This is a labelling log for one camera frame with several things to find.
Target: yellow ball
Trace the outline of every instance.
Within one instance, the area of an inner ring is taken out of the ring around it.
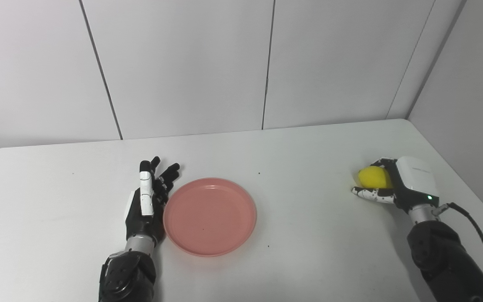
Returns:
[[[366,188],[380,188],[380,189],[392,189],[391,178],[387,170],[369,166],[359,171],[359,182],[362,187]]]

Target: white table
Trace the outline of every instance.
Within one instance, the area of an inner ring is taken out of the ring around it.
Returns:
[[[433,168],[441,202],[483,203],[405,120],[0,149],[0,302],[96,301],[100,266],[125,245],[123,212],[142,159],[178,161],[181,185],[240,184],[257,205],[239,249],[198,258],[166,239],[156,300],[433,301],[410,259],[409,217],[350,193],[382,156]],[[461,215],[442,216],[483,269],[483,246]]]

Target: pink plastic dish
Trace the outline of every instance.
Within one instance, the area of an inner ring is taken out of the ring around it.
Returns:
[[[239,185],[221,178],[185,184],[169,199],[163,214],[171,241],[201,257],[232,252],[249,238],[256,221],[251,196]]]

